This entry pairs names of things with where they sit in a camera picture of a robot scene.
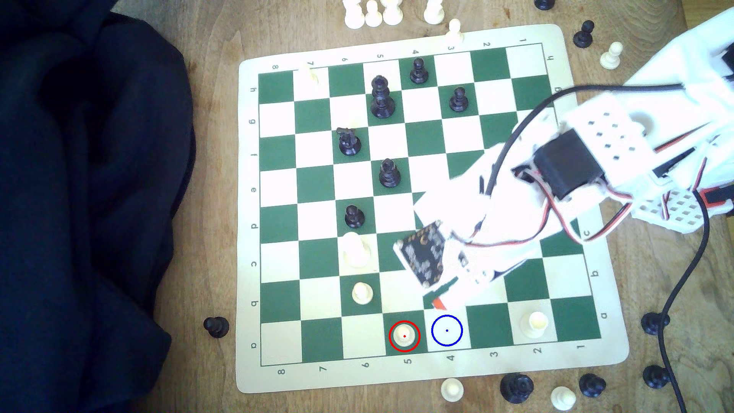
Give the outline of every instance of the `blue circle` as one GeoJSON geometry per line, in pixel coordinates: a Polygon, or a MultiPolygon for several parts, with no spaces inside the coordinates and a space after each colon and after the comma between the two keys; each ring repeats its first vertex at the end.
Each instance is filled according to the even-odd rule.
{"type": "Polygon", "coordinates": [[[434,321],[433,321],[433,324],[431,325],[431,337],[433,337],[433,341],[437,342],[438,344],[442,345],[443,347],[451,347],[452,345],[454,345],[454,344],[458,343],[458,342],[459,342],[459,340],[461,340],[461,337],[462,337],[463,335],[464,335],[464,326],[462,326],[462,324],[461,324],[461,321],[459,321],[459,319],[458,319],[458,318],[456,318],[456,317],[454,317],[453,315],[449,315],[449,314],[444,314],[444,315],[440,316],[439,318],[437,318],[436,320],[434,320],[434,321]],[[435,335],[435,334],[433,334],[433,328],[434,328],[434,327],[436,326],[436,322],[437,322],[438,320],[440,320],[440,319],[444,318],[444,317],[451,317],[451,318],[453,318],[454,320],[456,320],[456,321],[457,321],[457,323],[459,324],[459,328],[461,329],[461,332],[459,333],[459,338],[457,338],[457,340],[456,340],[455,342],[451,343],[451,344],[443,344],[442,342],[440,342],[440,341],[436,340],[436,335],[435,335]]]}

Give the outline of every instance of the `black chess piece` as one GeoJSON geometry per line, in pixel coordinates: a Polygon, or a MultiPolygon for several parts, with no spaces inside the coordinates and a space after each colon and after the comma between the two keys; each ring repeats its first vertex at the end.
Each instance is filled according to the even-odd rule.
{"type": "Polygon", "coordinates": [[[500,393],[506,401],[520,404],[533,392],[533,381],[520,373],[507,373],[500,381],[500,393]]]}
{"type": "Polygon", "coordinates": [[[422,85],[428,82],[428,75],[426,63],[420,57],[416,57],[413,60],[413,70],[410,71],[410,81],[417,85],[422,85]]]}
{"type": "Polygon", "coordinates": [[[539,10],[550,10],[556,5],[556,0],[535,0],[535,7],[539,10]]]}
{"type": "Polygon", "coordinates": [[[207,317],[204,320],[204,328],[210,336],[220,339],[229,332],[229,321],[224,317],[207,317]]]}
{"type": "Polygon", "coordinates": [[[400,171],[392,159],[385,159],[379,165],[379,183],[386,188],[394,188],[400,183],[400,171]]]}
{"type": "Polygon", "coordinates": [[[594,373],[586,373],[578,380],[578,388],[588,398],[596,398],[606,389],[606,381],[594,373]]]}
{"type": "Polygon", "coordinates": [[[344,214],[344,222],[350,228],[359,228],[365,223],[365,213],[354,205],[349,205],[344,214]]]}
{"type": "MultiPolygon", "coordinates": [[[[640,319],[640,324],[642,324],[642,329],[645,333],[648,333],[651,336],[658,335],[660,316],[661,314],[659,312],[648,312],[647,314],[642,316],[642,319],[640,319]]],[[[663,327],[667,327],[668,324],[670,324],[670,316],[665,315],[665,318],[663,319],[663,327]]]]}
{"type": "Polygon", "coordinates": [[[362,148],[362,141],[355,134],[354,129],[336,128],[339,134],[339,150],[348,157],[359,153],[362,148]]]}
{"type": "Polygon", "coordinates": [[[395,113],[395,101],[390,97],[388,80],[382,75],[372,79],[372,104],[370,111],[375,118],[386,119],[395,113]]]}
{"type": "Polygon", "coordinates": [[[582,49],[589,47],[594,41],[592,36],[593,30],[594,22],[591,20],[584,21],[584,24],[581,25],[581,31],[573,35],[573,44],[582,49]]]}
{"type": "Polygon", "coordinates": [[[653,364],[642,371],[642,380],[651,389],[662,389],[670,382],[670,375],[668,369],[653,364]]]}
{"type": "Polygon", "coordinates": [[[454,89],[454,95],[448,100],[448,107],[454,112],[464,112],[469,107],[466,89],[461,86],[454,89]]]}

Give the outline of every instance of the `chessboard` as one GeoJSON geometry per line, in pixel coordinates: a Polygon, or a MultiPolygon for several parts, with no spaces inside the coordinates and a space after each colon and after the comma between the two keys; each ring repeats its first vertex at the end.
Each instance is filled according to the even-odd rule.
{"type": "MultiPolygon", "coordinates": [[[[393,252],[422,223],[414,203],[464,173],[554,90],[573,85],[555,25],[465,33],[456,46],[423,37],[247,60],[239,69],[239,195],[236,381],[242,392],[276,392],[613,364],[628,355],[606,241],[581,247],[565,234],[537,257],[458,309],[432,308],[393,252]],[[421,57],[429,72],[410,81],[421,57]],[[314,84],[305,69],[318,79],[314,84]],[[396,111],[371,114],[371,81],[389,81],[396,111]],[[453,112],[456,87],[470,106],[453,112]],[[336,128],[362,148],[344,156],[336,128]],[[377,179],[383,159],[397,187],[377,179]],[[354,204],[366,216],[344,222],[354,204]],[[356,231],[371,251],[350,267],[341,237],[356,231]],[[365,305],[352,287],[374,291],[365,305]],[[537,339],[520,318],[548,315],[537,339]],[[417,329],[406,351],[390,339],[398,323],[417,329]]],[[[547,109],[560,118],[568,96],[547,109]]],[[[602,226],[598,209],[574,222],[602,226]]]]}

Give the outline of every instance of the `red circle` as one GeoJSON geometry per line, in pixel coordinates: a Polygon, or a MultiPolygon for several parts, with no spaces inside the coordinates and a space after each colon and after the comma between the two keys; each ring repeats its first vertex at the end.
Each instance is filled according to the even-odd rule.
{"type": "Polygon", "coordinates": [[[393,324],[392,327],[390,327],[390,332],[388,333],[388,340],[390,340],[390,345],[392,345],[394,349],[396,349],[397,351],[401,351],[402,353],[407,353],[408,351],[413,351],[413,350],[415,350],[416,347],[418,347],[418,343],[421,342],[421,330],[418,329],[418,326],[417,325],[411,323],[410,321],[408,321],[408,320],[401,320],[401,321],[398,321],[397,323],[393,324]],[[411,326],[415,327],[415,330],[418,332],[418,339],[415,341],[415,345],[412,346],[411,348],[407,349],[407,350],[400,350],[399,348],[397,348],[395,346],[395,343],[393,342],[393,330],[400,323],[408,323],[411,326]]]}

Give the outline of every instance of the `chess board border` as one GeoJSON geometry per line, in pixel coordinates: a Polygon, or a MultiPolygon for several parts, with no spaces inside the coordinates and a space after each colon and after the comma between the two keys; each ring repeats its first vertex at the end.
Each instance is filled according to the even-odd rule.
{"type": "MultiPolygon", "coordinates": [[[[275,71],[294,71],[304,63],[313,68],[398,60],[406,57],[433,56],[480,49],[508,48],[540,43],[545,57],[551,89],[573,85],[564,36],[558,26],[542,24],[466,32],[464,42],[447,46],[442,37],[421,37],[339,49],[307,51],[259,57],[244,61],[239,67],[239,162],[238,231],[237,231],[237,313],[236,313],[236,382],[246,393],[276,392],[323,387],[345,387],[392,381],[415,381],[431,378],[481,376],[510,371],[549,370],[614,364],[629,353],[629,344],[618,299],[617,284],[605,240],[584,247],[584,256],[596,258],[589,270],[589,283],[599,314],[601,337],[583,342],[549,342],[512,345],[504,348],[456,349],[428,353],[373,356],[331,362],[261,365],[260,300],[261,270],[259,205],[260,182],[257,144],[259,132],[258,75],[275,71]]],[[[575,96],[554,103],[556,116],[576,106],[575,96]]],[[[594,209],[579,217],[581,231],[602,226],[600,211],[594,209]]]]}

